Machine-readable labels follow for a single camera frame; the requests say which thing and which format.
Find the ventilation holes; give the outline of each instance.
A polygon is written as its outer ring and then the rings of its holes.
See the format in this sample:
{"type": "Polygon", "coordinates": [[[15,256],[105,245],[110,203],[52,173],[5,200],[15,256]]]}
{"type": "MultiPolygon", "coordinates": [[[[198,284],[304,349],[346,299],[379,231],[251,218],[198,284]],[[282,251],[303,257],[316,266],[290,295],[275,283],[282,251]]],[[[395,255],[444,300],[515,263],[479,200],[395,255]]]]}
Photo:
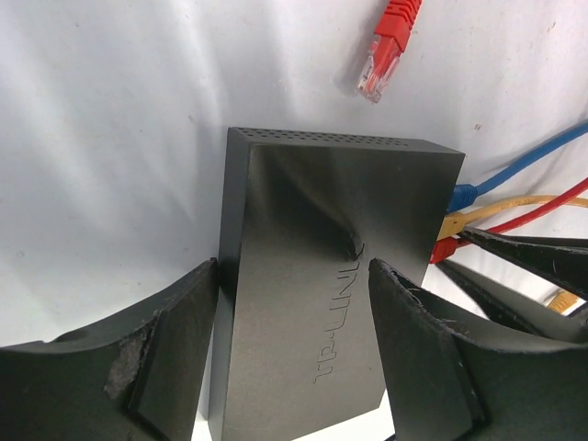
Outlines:
{"type": "Polygon", "coordinates": [[[375,145],[394,145],[396,147],[408,147],[408,144],[402,140],[394,138],[382,138],[378,136],[356,136],[341,135],[335,133],[314,133],[308,131],[290,131],[290,130],[264,130],[264,129],[239,129],[239,131],[248,137],[264,138],[264,141],[272,142],[278,140],[291,141],[315,141],[319,143],[346,143],[346,144],[375,144],[375,145]]]}

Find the transparent connector plug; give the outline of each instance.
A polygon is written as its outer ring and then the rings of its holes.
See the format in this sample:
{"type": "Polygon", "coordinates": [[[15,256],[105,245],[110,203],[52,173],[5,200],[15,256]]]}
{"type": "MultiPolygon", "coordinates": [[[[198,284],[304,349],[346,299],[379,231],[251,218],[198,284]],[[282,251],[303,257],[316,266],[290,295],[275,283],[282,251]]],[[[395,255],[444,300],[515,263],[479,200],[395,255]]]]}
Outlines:
{"type": "Polygon", "coordinates": [[[395,39],[374,36],[369,46],[366,65],[357,83],[357,90],[361,95],[374,103],[379,101],[398,65],[401,54],[401,48],[395,39]]]}

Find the red rj45 connector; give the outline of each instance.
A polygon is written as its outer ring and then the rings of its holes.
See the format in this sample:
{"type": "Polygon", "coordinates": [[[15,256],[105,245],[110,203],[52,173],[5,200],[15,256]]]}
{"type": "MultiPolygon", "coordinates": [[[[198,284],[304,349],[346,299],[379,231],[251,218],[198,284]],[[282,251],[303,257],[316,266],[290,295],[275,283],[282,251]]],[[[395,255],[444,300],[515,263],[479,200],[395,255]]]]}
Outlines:
{"type": "Polygon", "coordinates": [[[406,49],[421,2],[422,0],[390,0],[374,31],[366,66],[357,84],[361,95],[374,103],[381,98],[384,87],[406,49]]]}

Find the blue ethernet cable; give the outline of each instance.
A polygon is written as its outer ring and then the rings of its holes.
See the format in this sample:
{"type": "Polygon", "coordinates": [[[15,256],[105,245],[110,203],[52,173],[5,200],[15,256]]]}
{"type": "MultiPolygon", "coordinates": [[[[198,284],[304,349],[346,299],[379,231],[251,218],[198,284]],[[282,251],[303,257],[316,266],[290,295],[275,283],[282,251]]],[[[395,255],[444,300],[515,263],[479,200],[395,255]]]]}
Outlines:
{"type": "Polygon", "coordinates": [[[449,203],[449,209],[447,211],[449,213],[453,213],[454,211],[459,211],[469,207],[476,201],[478,196],[485,195],[489,191],[494,190],[496,187],[503,184],[520,171],[525,170],[532,163],[535,163],[551,152],[558,150],[559,147],[567,144],[568,142],[581,137],[585,133],[588,133],[588,119],[539,144],[536,148],[525,153],[523,156],[502,170],[502,172],[499,172],[478,186],[473,186],[472,184],[456,185],[453,190],[453,197],[449,203]]]}

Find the white surface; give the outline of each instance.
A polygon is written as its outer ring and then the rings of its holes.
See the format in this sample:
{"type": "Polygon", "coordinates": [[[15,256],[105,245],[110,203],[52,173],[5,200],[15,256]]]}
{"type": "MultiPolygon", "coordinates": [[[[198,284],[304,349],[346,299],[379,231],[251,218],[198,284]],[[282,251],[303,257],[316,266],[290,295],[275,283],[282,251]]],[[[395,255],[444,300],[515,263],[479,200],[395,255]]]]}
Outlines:
{"type": "MultiPolygon", "coordinates": [[[[467,153],[460,180],[476,184],[585,117],[582,0],[424,0],[374,106],[353,84],[385,3],[0,0],[0,345],[51,340],[215,255],[228,126],[424,138],[467,153]]],[[[482,202],[560,193],[584,178],[587,149],[574,142],[482,202]]],[[[585,237],[585,215],[520,232],[585,237]]],[[[457,260],[549,291],[474,247],[457,260]]],[[[434,270],[426,286],[471,306],[434,270]]],[[[390,430],[383,408],[305,439],[390,430]]]]}

